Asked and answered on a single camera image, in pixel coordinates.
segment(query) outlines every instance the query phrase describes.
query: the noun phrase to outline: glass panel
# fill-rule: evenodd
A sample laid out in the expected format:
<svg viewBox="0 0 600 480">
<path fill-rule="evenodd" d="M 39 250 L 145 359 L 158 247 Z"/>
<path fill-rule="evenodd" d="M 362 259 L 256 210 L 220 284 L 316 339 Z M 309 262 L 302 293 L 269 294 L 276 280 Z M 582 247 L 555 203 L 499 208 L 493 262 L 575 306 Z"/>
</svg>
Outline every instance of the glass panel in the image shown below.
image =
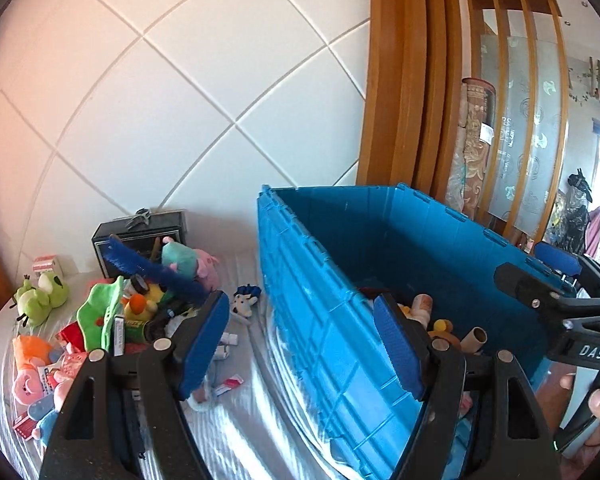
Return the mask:
<svg viewBox="0 0 600 480">
<path fill-rule="evenodd" d="M 521 10 L 508 10 L 509 30 L 513 37 L 526 38 L 525 14 Z"/>
<path fill-rule="evenodd" d="M 485 34 L 498 33 L 498 20 L 496 20 L 496 11 L 494 9 L 483 9 L 482 17 L 484 19 Z"/>
<path fill-rule="evenodd" d="M 518 182 L 518 163 L 526 141 L 529 98 L 529 50 L 526 38 L 511 36 L 509 46 L 509 95 L 502 120 L 500 145 L 496 158 L 496 182 L 489 213 L 507 221 Z"/>
<path fill-rule="evenodd" d="M 498 37 L 493 34 L 480 36 L 480 77 L 498 88 L 500 78 L 500 56 L 498 54 Z"/>
<path fill-rule="evenodd" d="M 536 48 L 538 103 L 534 114 L 534 136 L 530 154 L 532 163 L 526 178 L 520 211 L 514 224 L 532 238 L 536 235 L 544 206 L 549 198 L 558 149 L 561 108 L 558 46 L 547 41 L 537 41 Z M 528 100 L 522 101 L 520 107 L 523 115 L 528 117 Z M 519 160 L 518 174 L 521 168 L 525 169 L 525 161 Z"/>
<path fill-rule="evenodd" d="M 536 22 L 538 41 L 558 43 L 558 40 L 555 37 L 554 17 L 550 14 L 543 14 L 542 12 L 532 12 L 532 14 L 534 21 Z"/>
</svg>

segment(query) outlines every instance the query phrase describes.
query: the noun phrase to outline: human hand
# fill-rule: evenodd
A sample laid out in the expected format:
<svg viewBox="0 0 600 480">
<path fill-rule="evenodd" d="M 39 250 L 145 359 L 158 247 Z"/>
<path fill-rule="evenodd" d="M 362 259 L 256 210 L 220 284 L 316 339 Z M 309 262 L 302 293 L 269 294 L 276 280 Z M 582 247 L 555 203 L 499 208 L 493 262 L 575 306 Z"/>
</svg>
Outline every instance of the human hand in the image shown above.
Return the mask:
<svg viewBox="0 0 600 480">
<path fill-rule="evenodd" d="M 573 374 L 565 375 L 560 379 L 560 386 L 566 390 L 573 388 Z M 600 390 L 596 390 L 589 397 L 589 409 L 600 420 Z M 576 480 L 589 466 L 600 450 L 600 425 L 589 437 L 572 459 L 562 457 L 560 471 L 562 480 Z"/>
</svg>

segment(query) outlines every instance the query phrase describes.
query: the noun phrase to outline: blue plastic crate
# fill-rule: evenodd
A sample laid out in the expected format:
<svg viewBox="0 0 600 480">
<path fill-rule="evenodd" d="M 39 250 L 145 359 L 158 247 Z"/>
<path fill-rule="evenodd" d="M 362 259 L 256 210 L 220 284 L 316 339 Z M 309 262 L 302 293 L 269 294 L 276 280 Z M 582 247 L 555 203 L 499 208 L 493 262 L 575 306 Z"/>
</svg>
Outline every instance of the blue plastic crate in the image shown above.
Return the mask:
<svg viewBox="0 0 600 480">
<path fill-rule="evenodd" d="M 264 186 L 258 225 L 264 285 L 296 372 L 338 454 L 362 476 L 391 476 L 420 403 L 401 389 L 357 286 L 429 294 L 433 317 L 450 319 L 458 337 L 479 325 L 487 354 L 511 350 L 532 384 L 544 374 L 538 315 L 500 293 L 493 273 L 512 262 L 559 288 L 558 278 L 431 197 L 404 184 Z"/>
</svg>

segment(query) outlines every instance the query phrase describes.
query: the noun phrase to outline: cardboard tube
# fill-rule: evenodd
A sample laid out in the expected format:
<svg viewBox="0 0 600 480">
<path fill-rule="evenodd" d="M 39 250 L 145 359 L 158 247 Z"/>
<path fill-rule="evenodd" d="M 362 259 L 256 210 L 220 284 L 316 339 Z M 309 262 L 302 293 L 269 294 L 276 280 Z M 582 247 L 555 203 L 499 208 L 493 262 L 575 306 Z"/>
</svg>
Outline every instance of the cardboard tube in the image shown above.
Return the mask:
<svg viewBox="0 0 600 480">
<path fill-rule="evenodd" d="M 483 328 L 476 326 L 471 329 L 460 342 L 460 348 L 466 354 L 475 354 L 487 342 L 487 333 Z"/>
<path fill-rule="evenodd" d="M 426 310 L 429 315 L 433 309 L 433 298 L 427 294 L 418 294 L 413 298 L 413 304 L 411 310 Z"/>
</svg>

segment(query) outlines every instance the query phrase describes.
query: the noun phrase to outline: toy pile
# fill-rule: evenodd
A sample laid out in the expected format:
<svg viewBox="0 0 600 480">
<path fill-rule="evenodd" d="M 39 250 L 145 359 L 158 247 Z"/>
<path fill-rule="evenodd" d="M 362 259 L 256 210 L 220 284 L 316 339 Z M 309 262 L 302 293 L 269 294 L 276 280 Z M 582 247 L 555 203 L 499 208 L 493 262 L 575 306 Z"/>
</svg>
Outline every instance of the toy pile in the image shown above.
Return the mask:
<svg viewBox="0 0 600 480">
<path fill-rule="evenodd" d="M 160 262 L 147 260 L 111 237 L 105 258 L 129 278 L 118 276 L 91 283 L 88 297 L 50 344 L 35 335 L 13 339 L 17 377 L 14 398 L 27 411 L 13 425 L 24 439 L 40 440 L 46 447 L 58 412 L 89 352 L 102 348 L 112 356 L 144 350 L 153 341 L 172 336 L 187 317 L 197 315 L 208 295 L 218 289 L 218 260 L 166 237 Z M 231 306 L 232 319 L 249 324 L 252 307 L 260 298 L 258 286 L 240 286 Z M 34 286 L 30 276 L 14 295 L 22 327 L 44 323 L 53 308 L 67 301 L 68 287 L 51 270 L 40 273 Z M 214 361 L 227 359 L 238 335 L 224 332 Z M 213 386 L 211 374 L 187 399 L 197 411 L 214 405 L 215 398 L 243 384 L 234 375 Z"/>
<path fill-rule="evenodd" d="M 373 299 L 378 297 L 383 292 L 392 293 L 389 290 L 370 287 L 360 288 L 360 292 L 370 300 L 371 304 Z M 393 296 L 396 298 L 398 306 L 404 314 L 404 317 L 419 322 L 424 327 L 424 330 L 427 330 L 427 333 L 432 340 L 438 338 L 444 339 L 450 345 L 455 346 L 465 354 L 480 353 L 480 349 L 487 342 L 487 333 L 479 326 L 472 328 L 469 333 L 462 340 L 460 340 L 453 334 L 454 326 L 453 323 L 451 323 L 451 321 L 448 319 L 437 319 L 431 323 L 433 298 L 427 294 L 417 295 L 415 298 L 413 298 L 411 306 L 405 305 L 407 301 L 405 301 L 400 294 L 393 293 Z M 464 392 L 462 394 L 462 401 L 460 403 L 459 416 L 465 416 L 473 405 L 474 402 L 471 394 L 469 392 Z"/>
</svg>

